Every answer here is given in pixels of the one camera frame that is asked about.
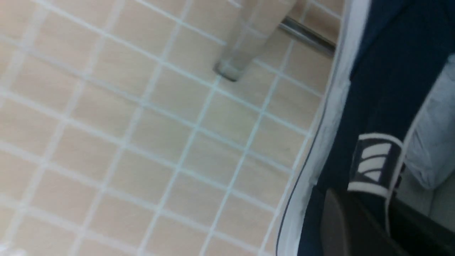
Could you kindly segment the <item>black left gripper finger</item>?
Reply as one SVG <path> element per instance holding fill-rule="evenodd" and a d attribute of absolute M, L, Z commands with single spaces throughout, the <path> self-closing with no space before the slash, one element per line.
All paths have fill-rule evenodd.
<path fill-rule="evenodd" d="M 346 191 L 326 192 L 320 239 L 324 256 L 408 256 Z"/>

